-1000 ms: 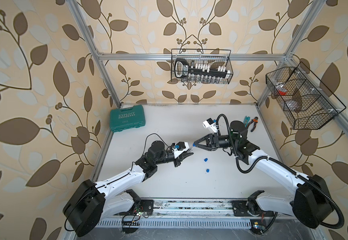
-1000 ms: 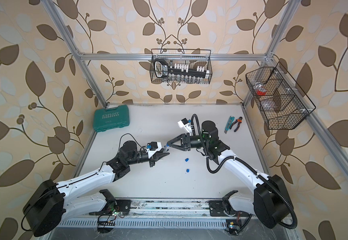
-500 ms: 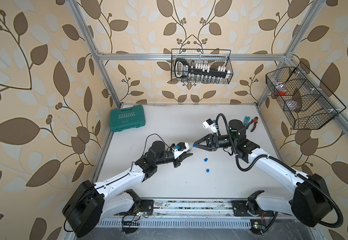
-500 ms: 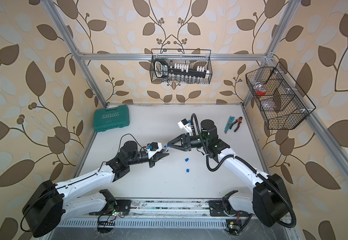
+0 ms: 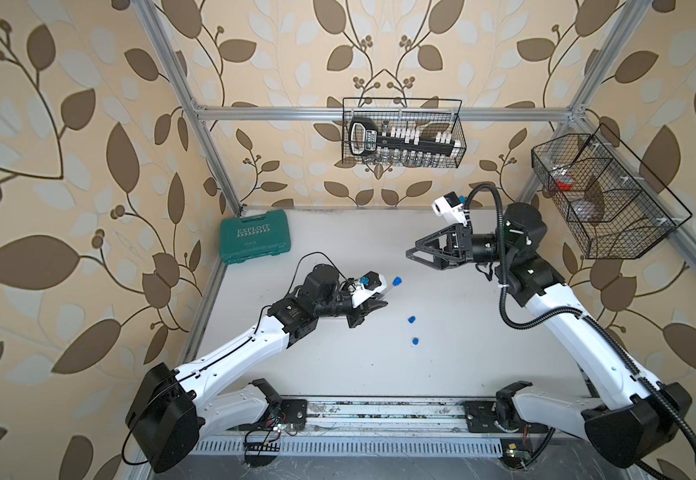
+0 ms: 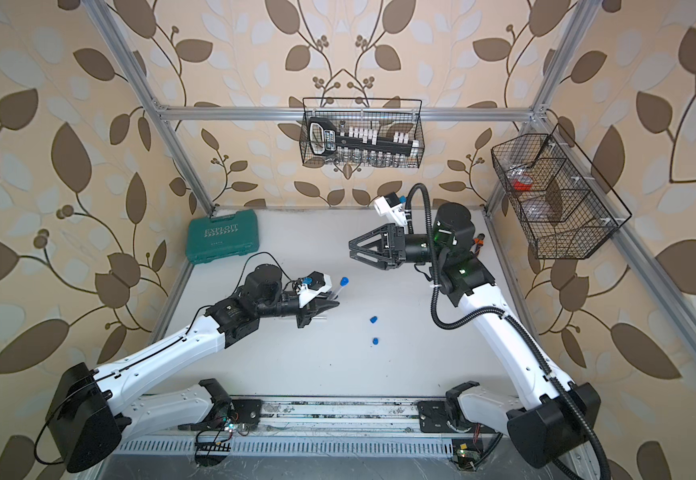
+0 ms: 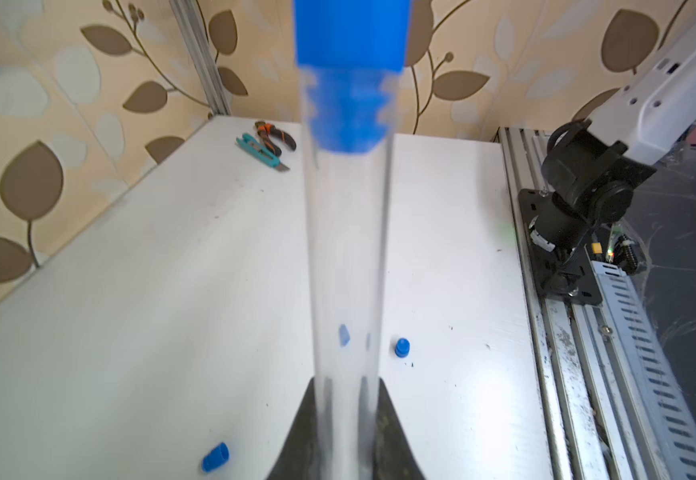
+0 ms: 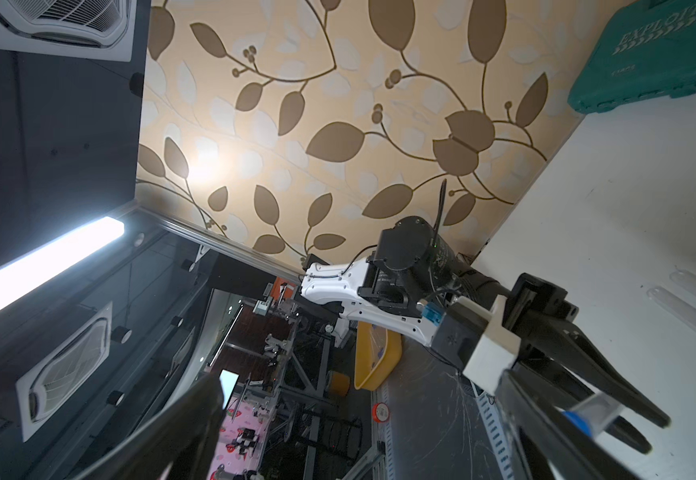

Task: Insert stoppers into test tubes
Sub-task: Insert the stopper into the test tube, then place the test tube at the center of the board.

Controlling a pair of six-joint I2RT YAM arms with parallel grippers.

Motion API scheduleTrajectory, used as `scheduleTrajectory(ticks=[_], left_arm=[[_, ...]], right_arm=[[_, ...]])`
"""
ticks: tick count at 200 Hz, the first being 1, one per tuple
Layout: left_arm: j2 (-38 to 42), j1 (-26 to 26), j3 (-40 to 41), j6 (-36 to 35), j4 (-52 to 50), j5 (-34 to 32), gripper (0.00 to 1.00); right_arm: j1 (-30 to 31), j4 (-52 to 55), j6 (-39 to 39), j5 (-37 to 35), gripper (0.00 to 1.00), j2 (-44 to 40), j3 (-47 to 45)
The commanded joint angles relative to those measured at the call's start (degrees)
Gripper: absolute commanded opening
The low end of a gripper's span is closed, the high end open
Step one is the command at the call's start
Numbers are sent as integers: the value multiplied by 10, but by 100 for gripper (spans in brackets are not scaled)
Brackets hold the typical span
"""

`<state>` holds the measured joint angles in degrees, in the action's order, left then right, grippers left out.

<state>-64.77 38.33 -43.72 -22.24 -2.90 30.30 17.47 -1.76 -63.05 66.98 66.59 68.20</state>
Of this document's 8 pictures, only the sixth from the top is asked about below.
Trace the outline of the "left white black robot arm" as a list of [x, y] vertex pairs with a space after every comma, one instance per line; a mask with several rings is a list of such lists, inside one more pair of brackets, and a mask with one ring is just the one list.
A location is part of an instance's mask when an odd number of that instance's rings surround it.
[[171, 427], [225, 428], [233, 407], [217, 380], [167, 394], [151, 391], [256, 332], [264, 318], [292, 317], [304, 328], [338, 307], [329, 275], [314, 271], [289, 282], [283, 276], [277, 265], [260, 265], [229, 297], [201, 308], [173, 335], [95, 369], [79, 363], [66, 370], [42, 427], [59, 451], [58, 465], [69, 473], [83, 472], [122, 442]]

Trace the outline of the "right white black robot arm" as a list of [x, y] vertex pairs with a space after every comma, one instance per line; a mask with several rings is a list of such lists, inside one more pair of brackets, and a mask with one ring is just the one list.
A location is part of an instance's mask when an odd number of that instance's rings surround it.
[[400, 197], [377, 196], [376, 212], [388, 223], [349, 243], [353, 259], [380, 270], [410, 263], [428, 266], [432, 288], [430, 314], [445, 331], [473, 325], [506, 369], [516, 394], [487, 390], [465, 382], [446, 394], [446, 415], [454, 430], [485, 425], [507, 437], [529, 465], [554, 465], [570, 479], [577, 473], [562, 456], [590, 445], [599, 476], [612, 470], [594, 431], [601, 405], [588, 383], [576, 383], [547, 355], [508, 305], [479, 258], [484, 237], [477, 233], [468, 208], [453, 202], [432, 206], [428, 189], [415, 184]]

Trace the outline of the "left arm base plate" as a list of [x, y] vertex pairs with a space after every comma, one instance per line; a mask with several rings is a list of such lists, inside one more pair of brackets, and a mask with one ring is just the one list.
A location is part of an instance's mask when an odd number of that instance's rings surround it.
[[183, 431], [220, 430], [230, 428], [252, 431], [261, 420], [263, 401], [260, 399], [236, 399], [213, 406], [207, 416], [198, 423], [178, 426]]

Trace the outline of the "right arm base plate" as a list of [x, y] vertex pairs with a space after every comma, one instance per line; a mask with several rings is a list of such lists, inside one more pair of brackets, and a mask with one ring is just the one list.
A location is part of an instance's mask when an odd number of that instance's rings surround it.
[[415, 403], [419, 429], [427, 434], [473, 434], [476, 424], [467, 420], [452, 420], [443, 400], [421, 400]]

